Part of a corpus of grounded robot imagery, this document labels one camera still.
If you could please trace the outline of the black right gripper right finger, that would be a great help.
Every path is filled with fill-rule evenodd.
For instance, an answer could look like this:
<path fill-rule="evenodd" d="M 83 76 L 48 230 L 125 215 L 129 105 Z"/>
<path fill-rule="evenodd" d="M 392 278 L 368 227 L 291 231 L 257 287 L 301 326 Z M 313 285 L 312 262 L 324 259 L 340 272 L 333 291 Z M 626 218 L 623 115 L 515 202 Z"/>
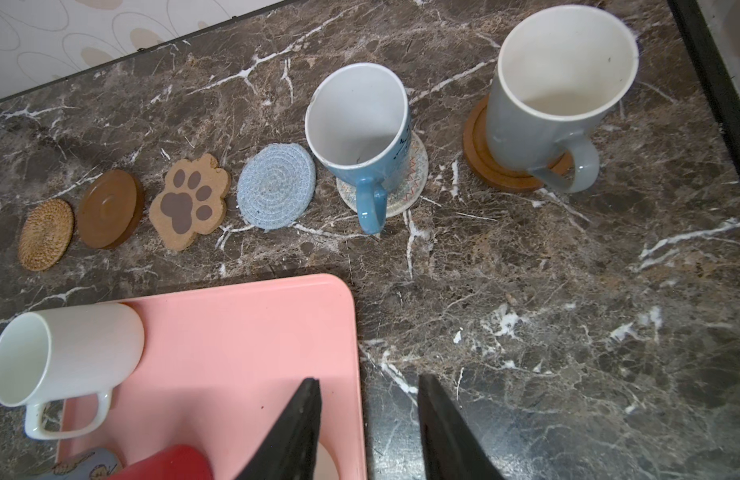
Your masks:
<path fill-rule="evenodd" d="M 427 479 L 504 479 L 433 374 L 419 376 L 417 400 Z"/>

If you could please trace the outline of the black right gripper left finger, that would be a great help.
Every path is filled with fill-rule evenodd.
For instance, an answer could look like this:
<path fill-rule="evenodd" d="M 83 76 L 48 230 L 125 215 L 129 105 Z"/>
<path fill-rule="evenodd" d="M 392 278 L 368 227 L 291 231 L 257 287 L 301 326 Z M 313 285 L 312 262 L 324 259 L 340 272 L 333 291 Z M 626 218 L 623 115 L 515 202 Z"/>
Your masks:
<path fill-rule="evenodd" d="M 312 480 L 321 412 L 320 381 L 306 378 L 236 479 Z"/>

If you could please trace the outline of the multicolour woven round coaster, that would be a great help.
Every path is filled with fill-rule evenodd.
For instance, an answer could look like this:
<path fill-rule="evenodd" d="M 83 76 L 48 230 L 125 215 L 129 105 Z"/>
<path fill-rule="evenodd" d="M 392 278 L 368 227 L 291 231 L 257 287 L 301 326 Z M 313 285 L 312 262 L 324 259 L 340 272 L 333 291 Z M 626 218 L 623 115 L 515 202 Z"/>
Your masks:
<path fill-rule="evenodd" d="M 362 153 L 377 153 L 380 147 L 385 146 L 385 140 L 390 140 L 391 136 L 374 136 L 368 140 L 368 144 L 362 150 Z M 399 182 L 391 190 L 387 187 L 388 199 L 386 218 L 391 218 L 402 214 L 409 209 L 420 197 L 427 182 L 429 172 L 428 153 L 421 138 L 416 133 L 411 134 L 409 141 L 408 161 L 409 165 L 403 177 L 398 178 Z M 358 212 L 356 200 L 356 187 L 344 181 L 335 174 L 337 190 L 343 202 L 355 213 Z"/>

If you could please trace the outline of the cork paw print coaster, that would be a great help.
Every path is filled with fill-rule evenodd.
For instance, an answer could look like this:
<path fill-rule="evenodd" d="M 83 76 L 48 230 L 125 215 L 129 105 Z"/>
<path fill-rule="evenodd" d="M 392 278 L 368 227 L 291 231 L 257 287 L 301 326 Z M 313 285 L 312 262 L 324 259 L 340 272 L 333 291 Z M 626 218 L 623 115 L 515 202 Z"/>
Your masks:
<path fill-rule="evenodd" d="M 176 162 L 149 209 L 150 221 L 165 247 L 182 251 L 198 235 L 216 230 L 226 216 L 230 186 L 230 173 L 210 153 Z"/>

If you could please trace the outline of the light blue woven coaster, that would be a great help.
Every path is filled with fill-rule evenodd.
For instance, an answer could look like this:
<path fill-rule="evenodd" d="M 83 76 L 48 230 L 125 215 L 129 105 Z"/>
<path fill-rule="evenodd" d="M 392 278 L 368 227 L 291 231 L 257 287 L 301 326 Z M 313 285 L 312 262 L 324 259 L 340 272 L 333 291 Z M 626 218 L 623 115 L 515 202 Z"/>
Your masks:
<path fill-rule="evenodd" d="M 302 146 L 270 144 L 250 159 L 237 185 L 243 219 L 264 230 L 294 223 L 307 209 L 316 188 L 316 166 Z"/>

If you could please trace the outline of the dark brown wooden coaster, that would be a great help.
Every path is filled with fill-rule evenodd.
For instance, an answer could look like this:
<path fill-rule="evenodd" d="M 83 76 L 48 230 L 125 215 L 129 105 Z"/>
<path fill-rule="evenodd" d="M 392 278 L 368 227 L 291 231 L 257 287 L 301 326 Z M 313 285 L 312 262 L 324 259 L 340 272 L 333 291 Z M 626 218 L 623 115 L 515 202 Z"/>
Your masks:
<path fill-rule="evenodd" d="M 140 181 L 121 169 L 106 172 L 84 195 L 77 214 L 81 240 L 96 249 L 113 249 L 129 239 L 144 209 Z"/>

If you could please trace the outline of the brown wooden round coaster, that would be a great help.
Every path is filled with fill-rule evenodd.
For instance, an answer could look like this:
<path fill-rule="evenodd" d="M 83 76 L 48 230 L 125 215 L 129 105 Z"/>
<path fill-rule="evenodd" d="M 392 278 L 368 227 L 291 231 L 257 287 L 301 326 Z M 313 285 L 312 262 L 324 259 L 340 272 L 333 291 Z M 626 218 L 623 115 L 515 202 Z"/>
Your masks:
<path fill-rule="evenodd" d="M 554 127 L 535 118 L 501 94 L 484 97 L 463 130 L 463 151 L 473 172 L 486 184 L 509 193 L 545 186 L 527 171 L 544 166 L 558 176 L 574 169 L 572 154 L 554 144 Z"/>

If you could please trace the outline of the blue floral mug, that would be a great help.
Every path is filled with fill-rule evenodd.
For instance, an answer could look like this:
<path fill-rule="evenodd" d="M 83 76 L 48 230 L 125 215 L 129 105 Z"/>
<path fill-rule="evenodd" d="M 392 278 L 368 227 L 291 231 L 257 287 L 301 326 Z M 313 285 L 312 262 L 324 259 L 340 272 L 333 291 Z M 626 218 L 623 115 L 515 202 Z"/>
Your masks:
<path fill-rule="evenodd" d="M 380 233 L 388 197 L 410 169 L 410 107 L 400 78 L 375 63 L 336 70 L 312 96 L 305 133 L 320 162 L 356 189 L 363 231 Z"/>

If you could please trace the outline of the grey mug white inside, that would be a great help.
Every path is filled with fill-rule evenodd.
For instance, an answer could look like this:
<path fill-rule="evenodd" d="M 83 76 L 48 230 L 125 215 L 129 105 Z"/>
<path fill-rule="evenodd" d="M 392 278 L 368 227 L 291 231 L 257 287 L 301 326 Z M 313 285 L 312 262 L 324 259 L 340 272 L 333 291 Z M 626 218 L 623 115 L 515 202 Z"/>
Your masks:
<path fill-rule="evenodd" d="M 495 68 L 486 113 L 493 159 L 562 193 L 590 188 L 600 169 L 590 134 L 638 66 L 635 36 L 605 10 L 570 4 L 527 17 Z"/>

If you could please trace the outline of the white mug red inside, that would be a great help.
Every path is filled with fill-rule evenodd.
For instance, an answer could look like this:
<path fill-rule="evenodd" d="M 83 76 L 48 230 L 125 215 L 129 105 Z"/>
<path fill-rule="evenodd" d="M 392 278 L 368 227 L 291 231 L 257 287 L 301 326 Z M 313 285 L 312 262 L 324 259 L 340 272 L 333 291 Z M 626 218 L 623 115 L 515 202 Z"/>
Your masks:
<path fill-rule="evenodd" d="M 314 469 L 314 480 L 339 480 L 339 472 L 335 461 L 328 449 L 322 444 L 318 444 L 316 465 Z"/>

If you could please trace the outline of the pink rectangular tray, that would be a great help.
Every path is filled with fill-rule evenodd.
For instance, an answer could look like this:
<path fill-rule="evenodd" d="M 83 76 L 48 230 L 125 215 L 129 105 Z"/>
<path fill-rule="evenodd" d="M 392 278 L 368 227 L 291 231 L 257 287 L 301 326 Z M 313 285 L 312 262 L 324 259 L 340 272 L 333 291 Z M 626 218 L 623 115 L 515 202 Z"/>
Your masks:
<path fill-rule="evenodd" d="M 321 443 L 343 479 L 367 460 L 355 302 L 338 277 L 315 274 L 132 298 L 146 331 L 134 373 L 105 423 L 61 441 L 65 460 L 94 448 L 126 464 L 188 444 L 218 479 L 245 467 L 301 382 L 322 396 Z"/>

